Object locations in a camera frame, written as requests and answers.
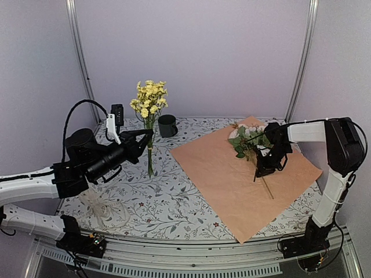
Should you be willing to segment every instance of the mug handle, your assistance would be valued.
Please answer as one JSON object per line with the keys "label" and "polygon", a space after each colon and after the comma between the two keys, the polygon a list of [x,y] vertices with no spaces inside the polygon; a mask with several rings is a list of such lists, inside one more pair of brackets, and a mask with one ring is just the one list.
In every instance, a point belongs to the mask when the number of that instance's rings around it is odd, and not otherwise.
{"label": "mug handle", "polygon": [[174,133],[173,133],[173,136],[174,136],[178,133],[178,128],[175,125],[172,126],[172,128],[174,128]]}

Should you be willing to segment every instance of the floral pattern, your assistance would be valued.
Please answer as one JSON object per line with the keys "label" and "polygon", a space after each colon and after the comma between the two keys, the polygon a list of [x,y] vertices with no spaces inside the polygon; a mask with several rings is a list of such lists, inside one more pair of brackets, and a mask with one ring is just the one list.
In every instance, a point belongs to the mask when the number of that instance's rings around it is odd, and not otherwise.
{"label": "floral pattern", "polygon": [[[154,176],[151,179],[147,175],[148,159],[145,152],[136,165],[124,162],[123,170],[110,182],[90,184],[98,196],[95,201],[100,204],[98,210],[86,199],[77,196],[65,199],[59,214],[75,217],[81,228],[89,231],[156,239],[233,240],[233,234],[172,157],[170,150],[239,120],[179,119],[179,133],[172,138],[161,138],[155,127],[157,136],[152,154]],[[262,121],[282,123],[279,120]],[[141,128],[142,123],[137,119],[125,119],[122,130]],[[104,125],[99,126],[96,139],[101,144],[108,144],[104,129]],[[321,193],[314,183],[255,237],[305,230],[305,223],[320,199]],[[103,217],[96,213],[100,210],[105,212]],[[129,212],[130,219],[122,226],[121,223],[128,220],[124,211]]]}

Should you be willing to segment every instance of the kraft paper sheet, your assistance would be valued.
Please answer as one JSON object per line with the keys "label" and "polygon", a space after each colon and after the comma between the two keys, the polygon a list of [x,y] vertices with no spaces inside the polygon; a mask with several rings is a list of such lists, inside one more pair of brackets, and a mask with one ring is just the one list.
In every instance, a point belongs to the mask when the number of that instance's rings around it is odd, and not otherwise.
{"label": "kraft paper sheet", "polygon": [[[239,123],[262,125],[249,117]],[[302,154],[288,154],[283,171],[265,176],[271,199],[261,178],[253,182],[255,166],[238,159],[227,141],[233,127],[226,127],[171,150],[191,181],[243,243],[288,208],[321,175]]]}

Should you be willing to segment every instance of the perforated metal strip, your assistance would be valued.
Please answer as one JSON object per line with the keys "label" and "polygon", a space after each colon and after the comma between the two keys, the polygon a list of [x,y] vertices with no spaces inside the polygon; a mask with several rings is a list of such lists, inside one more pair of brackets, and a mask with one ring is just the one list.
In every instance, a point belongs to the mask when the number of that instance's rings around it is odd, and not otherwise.
{"label": "perforated metal strip", "polygon": [[[71,257],[64,251],[43,247],[42,254],[50,259],[73,265]],[[279,264],[226,270],[159,270],[137,268],[101,261],[100,268],[98,269],[86,268],[127,278],[245,278],[269,277],[282,274]]]}

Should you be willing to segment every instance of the vertical metal post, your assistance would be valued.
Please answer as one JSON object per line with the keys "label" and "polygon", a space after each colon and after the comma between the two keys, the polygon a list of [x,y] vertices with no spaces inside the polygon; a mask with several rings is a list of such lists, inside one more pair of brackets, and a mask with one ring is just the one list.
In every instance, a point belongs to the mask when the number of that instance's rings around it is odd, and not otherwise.
{"label": "vertical metal post", "polygon": [[[80,38],[79,27],[77,23],[75,1],[66,0],[66,4],[67,4],[68,19],[70,21],[70,27],[71,27],[71,32],[72,32],[72,38],[74,40],[75,50],[76,50],[78,62],[80,65],[80,71],[81,71],[82,79],[83,79],[84,86],[85,86],[85,93],[88,99],[94,100],[93,89],[90,83],[88,69],[86,67],[85,58],[84,58],[83,51],[82,51],[81,38]],[[90,105],[90,109],[92,110],[94,120],[96,121],[96,123],[99,123],[101,118],[100,118],[97,107],[95,107],[94,105]]]}
{"label": "vertical metal post", "polygon": [[307,66],[307,60],[309,55],[309,50],[312,44],[312,37],[314,33],[314,27],[315,27],[315,20],[317,16],[317,7],[318,7],[318,0],[310,0],[309,5],[309,13],[308,13],[308,21],[307,21],[307,31],[305,33],[305,41],[304,41],[304,47],[303,52],[301,53],[301,59],[299,64],[299,70],[296,75],[296,80],[294,84],[294,89],[291,95],[290,103],[288,106],[288,109],[286,111],[285,120],[286,122],[291,122],[295,106],[297,104],[297,100],[300,93],[301,84],[303,82],[305,68]]}

